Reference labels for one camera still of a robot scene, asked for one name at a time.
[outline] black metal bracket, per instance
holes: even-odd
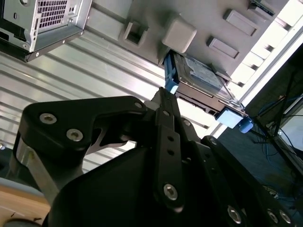
[[[14,154],[51,197],[45,227],[294,226],[215,138],[200,141],[174,95],[160,88],[152,102],[153,109],[125,96],[38,103],[24,110]],[[79,174],[86,153],[128,140],[136,148]],[[68,171],[74,175],[66,176]],[[57,194],[49,192],[54,186]]]

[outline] rectangular slot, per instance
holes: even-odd
[[[37,28],[38,28],[38,21],[39,21],[39,19],[36,20],[35,30],[37,30]]]
[[[223,19],[250,36],[253,36],[258,29],[255,23],[233,9],[229,9]]]
[[[6,40],[6,41],[8,41],[8,40],[9,40],[9,35],[8,35],[8,34],[5,34],[5,33],[3,33],[3,32],[0,32],[0,38],[1,38],[1,39],[4,39],[4,40]]]
[[[128,43],[135,45],[136,47],[141,46],[146,38],[147,30],[137,22],[129,22],[124,33],[124,39]]]
[[[143,31],[140,29],[140,25],[137,23],[133,23],[127,36],[127,39],[133,42],[134,44],[138,45],[142,35]]]
[[[233,59],[236,59],[239,55],[239,52],[235,49],[233,49],[231,46],[223,43],[222,41],[218,40],[217,38],[210,37],[210,39],[207,41],[207,46],[211,48],[212,50]]]

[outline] wooden surface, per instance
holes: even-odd
[[[0,185],[0,227],[14,218],[42,224],[49,209],[50,206],[43,197]]]

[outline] gray panel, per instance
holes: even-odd
[[[254,22],[235,10],[228,10],[223,18],[249,36],[253,36],[258,28]]]
[[[243,0],[134,0],[129,18],[149,27],[149,34],[140,48],[133,48],[122,40],[119,44],[145,59],[158,63],[157,54],[166,32],[165,25],[170,13],[175,12],[197,28],[197,34],[186,54],[205,64],[213,63],[231,75],[287,2],[288,0],[273,1],[271,6],[276,14],[264,22],[259,16],[248,11],[248,2]],[[259,27],[258,31],[248,39],[246,33],[224,21],[223,16],[227,9],[234,9],[255,23]],[[210,36],[236,49],[240,53],[236,61],[209,49],[206,41]]]
[[[237,56],[239,55],[239,52],[235,49],[233,49],[231,46],[223,43],[222,41],[218,40],[217,38],[214,38],[214,37],[211,37],[208,41],[207,41],[207,46],[226,56],[226,57],[230,57],[230,58],[233,58],[233,59],[236,59]]]

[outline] bolt head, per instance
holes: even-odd
[[[173,185],[167,183],[166,185],[164,185],[163,190],[164,190],[165,196],[167,198],[169,198],[170,200],[174,201],[178,198],[178,192]]]
[[[284,211],[280,210],[280,215],[286,223],[288,223],[288,224],[291,223],[290,218],[284,213]]]
[[[67,136],[67,138],[69,138],[70,140],[72,140],[74,142],[79,142],[83,139],[83,134],[78,129],[69,129],[66,132],[66,136]]]
[[[40,121],[44,124],[54,124],[57,122],[57,118],[51,113],[43,113],[39,118]]]
[[[236,211],[235,208],[233,208],[232,206],[228,206],[227,212],[228,212],[228,215],[231,217],[231,219],[232,219],[235,223],[241,224],[241,216],[240,216],[240,214]]]
[[[267,210],[267,213],[268,215],[270,216],[270,218],[276,223],[278,224],[279,220],[278,218],[276,217],[276,215],[271,211],[271,210]]]

